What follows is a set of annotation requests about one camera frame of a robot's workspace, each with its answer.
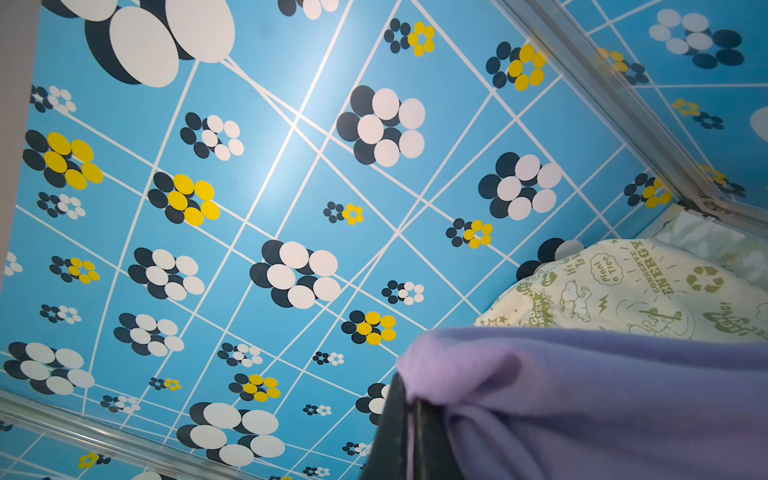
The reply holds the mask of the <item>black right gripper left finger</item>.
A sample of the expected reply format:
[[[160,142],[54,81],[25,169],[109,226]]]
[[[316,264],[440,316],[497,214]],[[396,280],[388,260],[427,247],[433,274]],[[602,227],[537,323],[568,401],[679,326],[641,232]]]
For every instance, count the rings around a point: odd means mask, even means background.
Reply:
[[[399,374],[390,384],[384,410],[361,480],[413,479],[412,408]]]

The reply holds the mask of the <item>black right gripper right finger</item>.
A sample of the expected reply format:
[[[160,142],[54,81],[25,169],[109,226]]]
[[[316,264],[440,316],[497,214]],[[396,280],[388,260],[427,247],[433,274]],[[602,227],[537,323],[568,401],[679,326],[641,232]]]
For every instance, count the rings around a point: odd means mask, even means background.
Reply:
[[[414,478],[463,480],[447,435],[444,409],[417,400],[414,413]]]

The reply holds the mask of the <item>purple cloth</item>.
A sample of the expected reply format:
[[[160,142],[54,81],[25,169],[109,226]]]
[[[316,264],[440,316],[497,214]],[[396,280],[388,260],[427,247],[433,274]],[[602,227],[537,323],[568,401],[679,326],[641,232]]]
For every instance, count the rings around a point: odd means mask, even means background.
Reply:
[[[767,349],[605,331],[455,328],[399,358],[468,479],[763,479]]]

